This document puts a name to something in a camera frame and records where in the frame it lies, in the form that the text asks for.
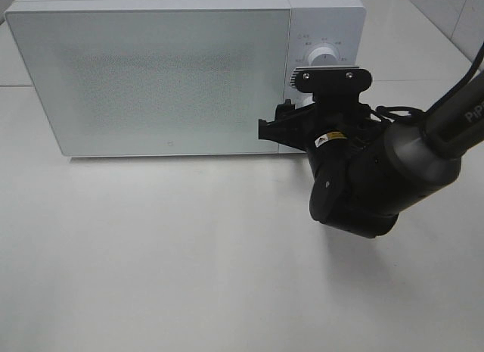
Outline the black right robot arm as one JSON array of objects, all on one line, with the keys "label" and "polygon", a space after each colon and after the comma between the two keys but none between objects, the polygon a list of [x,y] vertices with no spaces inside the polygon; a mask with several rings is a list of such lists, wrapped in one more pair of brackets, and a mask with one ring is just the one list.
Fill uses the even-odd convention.
[{"label": "black right robot arm", "polygon": [[279,104],[258,137],[304,151],[314,177],[313,220],[365,238],[385,235],[399,214],[452,184],[461,159],[483,141],[483,75],[475,70],[429,110],[370,107],[372,83],[356,66],[298,67],[290,84],[312,103]]}]

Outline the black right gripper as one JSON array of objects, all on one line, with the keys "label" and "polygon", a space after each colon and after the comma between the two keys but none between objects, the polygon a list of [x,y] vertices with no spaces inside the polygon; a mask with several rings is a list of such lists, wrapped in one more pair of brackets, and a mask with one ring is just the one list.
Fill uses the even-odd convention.
[{"label": "black right gripper", "polygon": [[[297,67],[290,86],[301,93],[360,93],[372,84],[371,73],[358,66]],[[358,95],[315,96],[296,108],[286,99],[275,108],[273,121],[258,120],[258,139],[315,154],[332,146],[337,151],[362,151],[382,134],[382,119]]]}]

